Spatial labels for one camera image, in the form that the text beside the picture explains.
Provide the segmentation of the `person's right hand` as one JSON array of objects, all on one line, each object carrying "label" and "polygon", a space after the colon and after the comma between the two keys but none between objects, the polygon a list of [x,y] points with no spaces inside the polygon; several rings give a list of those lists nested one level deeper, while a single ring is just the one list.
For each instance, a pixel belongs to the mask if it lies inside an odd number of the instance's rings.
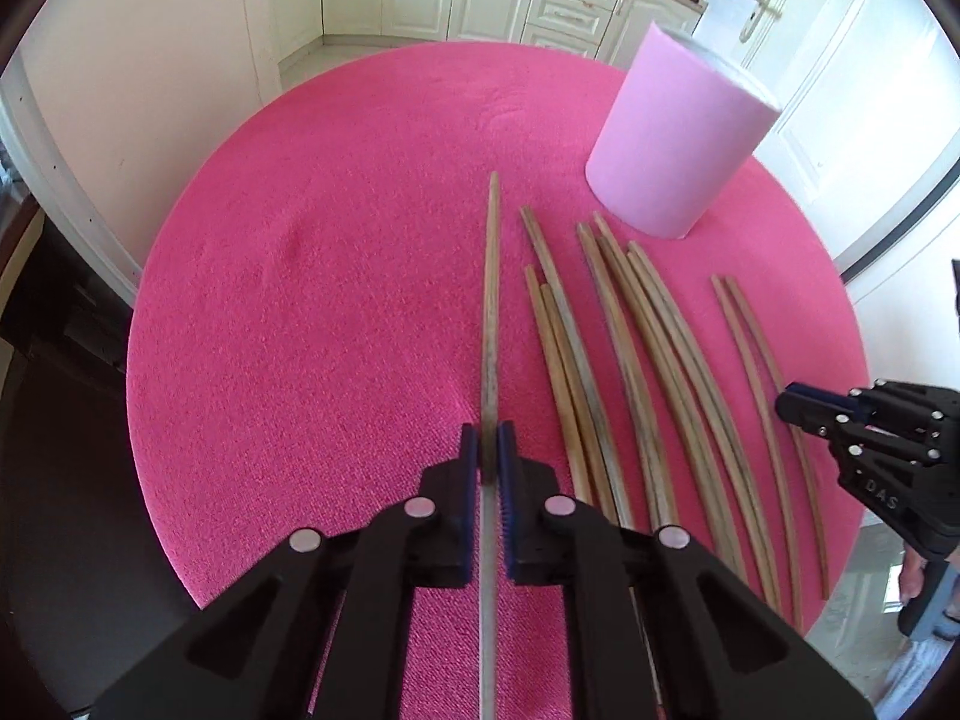
[{"label": "person's right hand", "polygon": [[905,548],[900,577],[898,577],[901,605],[906,605],[908,601],[914,600],[923,590],[926,564],[928,564],[928,561],[921,554],[910,546]]}]

